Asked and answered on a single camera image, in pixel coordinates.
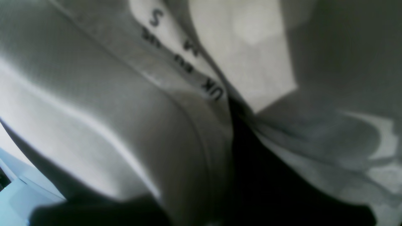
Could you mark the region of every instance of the black fabric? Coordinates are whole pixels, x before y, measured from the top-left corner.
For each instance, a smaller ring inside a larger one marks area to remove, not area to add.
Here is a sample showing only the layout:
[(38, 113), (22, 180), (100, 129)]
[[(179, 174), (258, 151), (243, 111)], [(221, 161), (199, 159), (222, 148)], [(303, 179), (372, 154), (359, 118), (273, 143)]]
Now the black fabric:
[[(231, 101), (231, 107), (237, 104)], [(375, 225), (367, 206), (341, 203), (312, 187), (264, 147), (232, 112), (236, 198), (227, 225)]]
[[(375, 225), (368, 207), (341, 203), (299, 177), (260, 143), (237, 108), (231, 101), (236, 184), (226, 225)], [(27, 158), (68, 197), (64, 204), (35, 210), (32, 226), (170, 224), (150, 195), (123, 204), (109, 201), (40, 156), (0, 122)]]
[(6, 176), (3, 170), (0, 168), (0, 191), (10, 184), (10, 179)]
[(151, 195), (123, 204), (82, 204), (79, 199), (50, 207), (38, 208), (30, 226), (125, 226), (170, 225)]

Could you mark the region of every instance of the size label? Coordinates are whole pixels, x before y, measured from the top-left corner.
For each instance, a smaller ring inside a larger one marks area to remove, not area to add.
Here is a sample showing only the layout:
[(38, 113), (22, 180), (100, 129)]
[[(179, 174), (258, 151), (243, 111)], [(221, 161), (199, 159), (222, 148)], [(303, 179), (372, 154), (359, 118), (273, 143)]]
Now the size label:
[(200, 54), (196, 45), (184, 33), (166, 6), (159, 0), (130, 0), (130, 10), (135, 19), (143, 25), (142, 37), (151, 45), (160, 48), (162, 43), (174, 53), (174, 61), (187, 73), (194, 69), (206, 75), (201, 88), (216, 101), (224, 94), (224, 88), (216, 73)]

